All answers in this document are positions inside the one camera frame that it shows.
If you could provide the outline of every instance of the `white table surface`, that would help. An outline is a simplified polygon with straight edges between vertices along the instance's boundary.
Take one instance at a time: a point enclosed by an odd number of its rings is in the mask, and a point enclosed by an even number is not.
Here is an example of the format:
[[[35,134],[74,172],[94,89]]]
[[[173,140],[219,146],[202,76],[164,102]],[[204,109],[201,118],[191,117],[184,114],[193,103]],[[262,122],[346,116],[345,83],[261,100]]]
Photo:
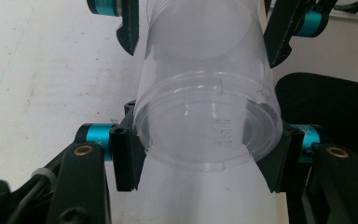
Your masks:
[[[117,42],[121,18],[91,14],[86,0],[0,0],[0,179],[12,190],[68,146],[81,124],[123,118],[123,105],[136,97],[145,54],[144,1],[141,20],[131,57]],[[149,163],[146,174],[160,169]],[[106,169],[115,222],[121,223],[116,215],[132,205],[117,202],[135,194],[116,192],[111,163]],[[285,223],[284,197],[270,194],[260,174],[252,178],[259,203],[270,211],[246,223]]]

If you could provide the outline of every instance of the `clear plastic tube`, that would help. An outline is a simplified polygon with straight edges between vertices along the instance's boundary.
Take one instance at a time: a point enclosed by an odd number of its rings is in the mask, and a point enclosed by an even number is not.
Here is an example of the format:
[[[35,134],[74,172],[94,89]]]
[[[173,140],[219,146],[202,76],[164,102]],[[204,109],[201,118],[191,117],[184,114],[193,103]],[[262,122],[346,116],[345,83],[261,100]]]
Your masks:
[[[148,156],[201,171],[258,161],[282,134],[255,2],[154,0],[134,131]]]

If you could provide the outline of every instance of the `clear plastic container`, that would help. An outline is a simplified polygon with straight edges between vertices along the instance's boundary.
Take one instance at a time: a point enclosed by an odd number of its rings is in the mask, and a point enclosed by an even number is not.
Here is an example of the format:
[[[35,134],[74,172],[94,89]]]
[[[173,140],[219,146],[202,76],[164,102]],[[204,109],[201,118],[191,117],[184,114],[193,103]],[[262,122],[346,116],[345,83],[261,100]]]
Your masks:
[[[148,156],[201,171],[258,161],[282,134],[257,16],[247,0],[149,0],[134,131]]]

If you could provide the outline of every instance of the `transparent plastic cylinder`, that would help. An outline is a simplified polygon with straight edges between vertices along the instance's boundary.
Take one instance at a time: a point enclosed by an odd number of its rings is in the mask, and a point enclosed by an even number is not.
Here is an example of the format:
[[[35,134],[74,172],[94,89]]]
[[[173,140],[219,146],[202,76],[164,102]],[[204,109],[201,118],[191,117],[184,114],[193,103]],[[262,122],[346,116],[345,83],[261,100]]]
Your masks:
[[[147,155],[201,171],[258,161],[280,108],[251,0],[149,0],[134,131]]]

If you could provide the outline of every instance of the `white wall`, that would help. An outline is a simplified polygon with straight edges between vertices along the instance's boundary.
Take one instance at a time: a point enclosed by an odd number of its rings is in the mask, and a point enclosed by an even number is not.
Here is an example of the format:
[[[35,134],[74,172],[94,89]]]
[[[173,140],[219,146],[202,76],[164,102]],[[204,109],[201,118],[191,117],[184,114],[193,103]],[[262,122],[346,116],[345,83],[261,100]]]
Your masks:
[[[310,72],[358,82],[358,21],[331,19],[315,38],[293,37],[289,58],[274,68],[275,81]]]

